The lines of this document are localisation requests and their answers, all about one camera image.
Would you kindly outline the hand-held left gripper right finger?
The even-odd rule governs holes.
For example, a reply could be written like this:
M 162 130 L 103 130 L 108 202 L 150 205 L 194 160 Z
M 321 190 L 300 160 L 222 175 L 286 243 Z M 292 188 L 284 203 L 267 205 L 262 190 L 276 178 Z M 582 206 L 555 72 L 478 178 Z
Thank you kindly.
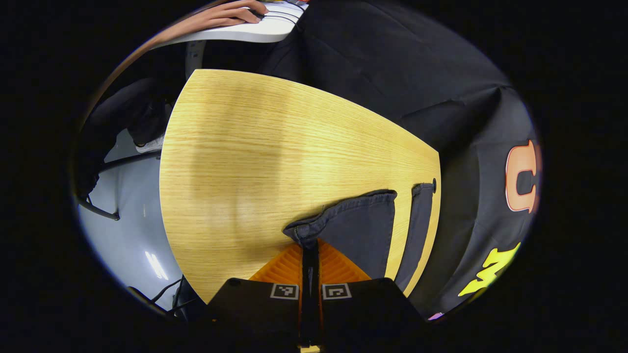
M 426 322 L 388 277 L 371 278 L 317 241 L 323 344 L 417 344 Z

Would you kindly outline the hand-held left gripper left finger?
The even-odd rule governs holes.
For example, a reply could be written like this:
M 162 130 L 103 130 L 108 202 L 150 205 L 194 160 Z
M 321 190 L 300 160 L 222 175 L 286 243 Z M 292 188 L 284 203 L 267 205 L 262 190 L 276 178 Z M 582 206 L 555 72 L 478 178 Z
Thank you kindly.
M 249 279 L 229 278 L 206 306 L 210 333 L 234 344 L 298 344 L 311 298 L 305 255 L 291 244 Z

